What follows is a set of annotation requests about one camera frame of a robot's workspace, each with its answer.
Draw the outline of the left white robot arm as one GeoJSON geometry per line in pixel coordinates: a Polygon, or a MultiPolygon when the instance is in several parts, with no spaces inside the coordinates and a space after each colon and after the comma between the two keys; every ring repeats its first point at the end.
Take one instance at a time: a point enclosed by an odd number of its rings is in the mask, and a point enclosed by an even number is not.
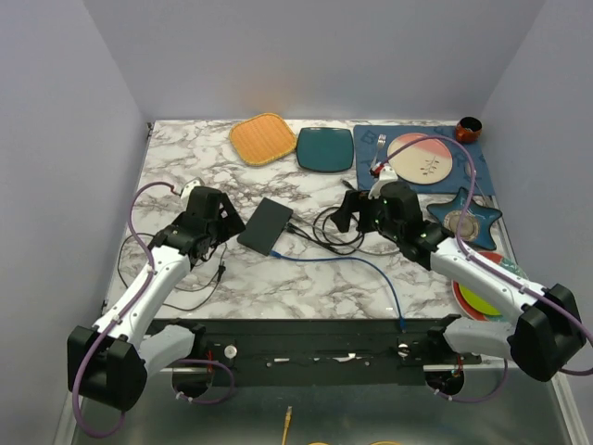
{"type": "Polygon", "coordinates": [[[186,196],[185,211],[144,248],[145,266],[121,298],[92,326],[70,333],[68,385],[74,399],[127,412],[150,377],[175,362],[194,366],[204,359],[206,345],[191,329],[174,324],[152,337],[146,332],[171,291],[245,225],[218,189],[196,186],[186,196]]]}

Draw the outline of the black network switch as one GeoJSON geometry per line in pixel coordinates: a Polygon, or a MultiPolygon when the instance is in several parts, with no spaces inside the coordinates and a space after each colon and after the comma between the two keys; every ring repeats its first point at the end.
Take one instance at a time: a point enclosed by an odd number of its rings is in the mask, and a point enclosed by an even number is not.
{"type": "Polygon", "coordinates": [[[237,237],[237,242],[269,256],[292,215],[292,209],[265,197],[249,218],[245,231],[237,237]]]}

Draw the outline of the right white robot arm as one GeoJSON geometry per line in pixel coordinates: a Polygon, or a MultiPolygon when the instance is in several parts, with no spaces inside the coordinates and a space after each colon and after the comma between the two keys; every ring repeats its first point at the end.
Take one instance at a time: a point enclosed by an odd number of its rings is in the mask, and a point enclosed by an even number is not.
{"type": "Polygon", "coordinates": [[[501,313],[500,323],[458,319],[429,336],[426,351],[433,361],[449,362],[465,352],[485,354],[512,360],[525,374],[547,382],[585,346],[572,291],[523,279],[466,247],[452,232],[424,219],[416,193],[406,184],[347,191],[331,219],[344,233],[353,214],[359,216],[360,232],[394,242],[407,260],[466,286],[501,313]]]}

